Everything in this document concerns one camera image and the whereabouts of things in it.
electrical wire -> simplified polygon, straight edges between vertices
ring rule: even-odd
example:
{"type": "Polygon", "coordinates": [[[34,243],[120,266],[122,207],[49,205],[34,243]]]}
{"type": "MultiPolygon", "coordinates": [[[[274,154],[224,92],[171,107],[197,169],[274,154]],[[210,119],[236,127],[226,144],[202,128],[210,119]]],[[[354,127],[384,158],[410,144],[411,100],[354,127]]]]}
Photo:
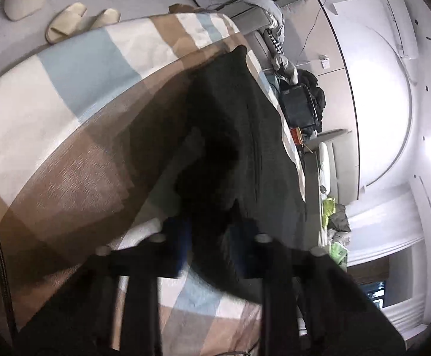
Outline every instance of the electrical wire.
{"type": "Polygon", "coordinates": [[[311,27],[310,31],[308,32],[308,35],[306,36],[306,40],[305,40],[305,42],[304,42],[303,48],[302,48],[302,50],[300,51],[300,54],[298,55],[298,57],[296,58],[296,62],[295,62],[295,64],[298,62],[299,57],[302,55],[302,53],[303,53],[304,49],[306,48],[306,44],[308,43],[308,39],[309,39],[309,37],[310,37],[310,34],[311,34],[311,32],[313,32],[313,29],[314,29],[314,27],[316,26],[316,22],[318,21],[319,14],[321,13],[321,10],[323,9],[324,4],[326,3],[326,1],[327,1],[327,0],[324,0],[324,3],[321,5],[321,7],[320,7],[320,8],[319,8],[319,10],[318,10],[318,14],[316,15],[316,18],[314,19],[314,24],[313,24],[313,26],[311,27]]]}
{"type": "Polygon", "coordinates": [[[250,348],[250,349],[248,350],[248,353],[252,354],[253,350],[254,350],[255,348],[257,348],[257,345],[258,345],[259,343],[260,343],[260,339],[258,339],[257,341],[255,341],[255,342],[254,342],[254,344],[252,345],[252,348],[250,348]]]}
{"type": "Polygon", "coordinates": [[[18,334],[18,329],[16,327],[16,319],[13,310],[13,301],[11,300],[11,292],[9,288],[9,282],[7,279],[6,263],[3,254],[3,249],[1,247],[0,241],[0,287],[1,287],[1,297],[3,298],[3,304],[6,312],[6,320],[9,329],[9,334],[11,335],[11,340],[14,342],[16,335],[18,334]]]}
{"type": "Polygon", "coordinates": [[[221,4],[221,3],[210,4],[205,9],[212,9],[212,7],[216,7],[216,8],[214,8],[214,10],[219,11],[222,8],[225,8],[227,5],[230,5],[232,3],[236,3],[237,1],[239,1],[239,0],[229,0],[223,4],[221,4]]]}
{"type": "Polygon", "coordinates": [[[218,353],[216,356],[238,356],[238,355],[252,356],[250,353],[244,352],[244,351],[223,352],[223,353],[218,353]]]}
{"type": "Polygon", "coordinates": [[[252,347],[247,352],[245,352],[245,351],[229,351],[229,352],[218,353],[215,356],[238,356],[238,355],[252,356],[252,352],[257,347],[259,342],[260,342],[260,339],[255,341],[254,344],[252,345],[252,347]]]}

checkered bedsheet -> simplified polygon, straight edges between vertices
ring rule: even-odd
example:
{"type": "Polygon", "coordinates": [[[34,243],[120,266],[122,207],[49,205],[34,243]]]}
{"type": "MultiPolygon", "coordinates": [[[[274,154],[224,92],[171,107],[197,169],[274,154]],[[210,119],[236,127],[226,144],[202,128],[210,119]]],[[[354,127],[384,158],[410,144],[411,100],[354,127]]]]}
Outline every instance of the checkered bedsheet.
{"type": "MultiPolygon", "coordinates": [[[[197,155],[185,122],[191,71],[240,44],[222,14],[160,15],[81,34],[0,78],[0,238],[19,327],[97,246],[136,244],[177,213],[171,180],[197,155]]],[[[252,51],[247,66],[278,109],[304,198],[296,147],[252,51]]],[[[124,279],[120,291],[121,310],[124,279]]],[[[160,308],[168,355],[247,350],[258,337],[260,308],[189,267],[161,279],[160,308]]]]}

pair of slippers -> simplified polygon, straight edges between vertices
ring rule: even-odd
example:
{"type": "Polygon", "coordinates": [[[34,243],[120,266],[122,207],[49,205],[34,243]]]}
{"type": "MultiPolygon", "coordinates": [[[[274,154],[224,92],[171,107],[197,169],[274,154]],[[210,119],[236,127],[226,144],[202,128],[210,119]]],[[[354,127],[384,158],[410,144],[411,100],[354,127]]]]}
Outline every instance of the pair of slippers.
{"type": "MultiPolygon", "coordinates": [[[[57,44],[71,37],[77,31],[86,12],[87,7],[82,3],[74,3],[65,8],[49,24],[45,34],[46,40],[50,44],[57,44]]],[[[121,13],[119,11],[113,8],[106,9],[97,16],[89,30],[118,23],[120,19],[121,13]]]]}

power cord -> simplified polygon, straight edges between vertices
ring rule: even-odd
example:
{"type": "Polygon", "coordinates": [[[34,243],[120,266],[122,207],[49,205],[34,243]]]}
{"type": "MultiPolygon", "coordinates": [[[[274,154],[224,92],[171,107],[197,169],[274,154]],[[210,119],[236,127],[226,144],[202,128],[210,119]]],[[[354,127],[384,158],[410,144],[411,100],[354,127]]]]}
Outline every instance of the power cord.
{"type": "Polygon", "coordinates": [[[296,63],[298,63],[298,59],[300,58],[300,56],[302,55],[302,53],[303,53],[304,49],[306,48],[306,44],[307,44],[307,42],[308,42],[308,39],[309,39],[309,37],[310,37],[310,34],[311,34],[311,32],[313,32],[313,29],[314,29],[314,27],[316,26],[316,23],[317,23],[317,21],[318,21],[319,14],[321,13],[321,10],[323,9],[324,4],[326,3],[326,1],[327,1],[327,0],[324,0],[324,3],[321,5],[321,7],[320,7],[320,8],[319,8],[319,10],[318,10],[318,14],[316,14],[316,18],[314,19],[314,24],[313,24],[313,26],[311,27],[310,31],[308,32],[308,35],[306,36],[306,40],[305,40],[305,42],[304,42],[304,45],[303,45],[302,50],[300,51],[300,54],[298,55],[298,57],[297,57],[297,59],[296,59],[296,63]]]}
{"type": "Polygon", "coordinates": [[[9,329],[9,334],[11,335],[11,340],[14,342],[16,335],[18,334],[18,329],[16,327],[16,319],[13,310],[13,301],[11,300],[11,292],[9,289],[9,283],[7,279],[6,263],[3,254],[3,249],[1,247],[0,241],[0,287],[1,296],[3,298],[3,304],[6,312],[6,320],[9,329]]]}
{"type": "Polygon", "coordinates": [[[229,351],[229,352],[218,353],[215,356],[238,356],[238,355],[252,356],[252,352],[257,347],[257,345],[258,345],[259,342],[260,342],[260,339],[258,339],[257,341],[255,341],[255,343],[248,350],[248,352],[245,352],[245,351],[229,351]]]}

curtain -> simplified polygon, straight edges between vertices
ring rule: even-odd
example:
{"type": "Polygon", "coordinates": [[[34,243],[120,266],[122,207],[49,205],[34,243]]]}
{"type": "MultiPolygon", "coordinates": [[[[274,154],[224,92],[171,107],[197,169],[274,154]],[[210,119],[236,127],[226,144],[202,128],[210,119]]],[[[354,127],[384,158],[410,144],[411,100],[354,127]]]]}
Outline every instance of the curtain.
{"type": "Polygon", "coordinates": [[[405,301],[382,308],[382,313],[404,338],[411,335],[411,330],[423,322],[425,294],[414,296],[405,301]]]}
{"type": "Polygon", "coordinates": [[[348,266],[388,256],[423,240],[409,185],[368,193],[346,207],[352,229],[348,266]]]}

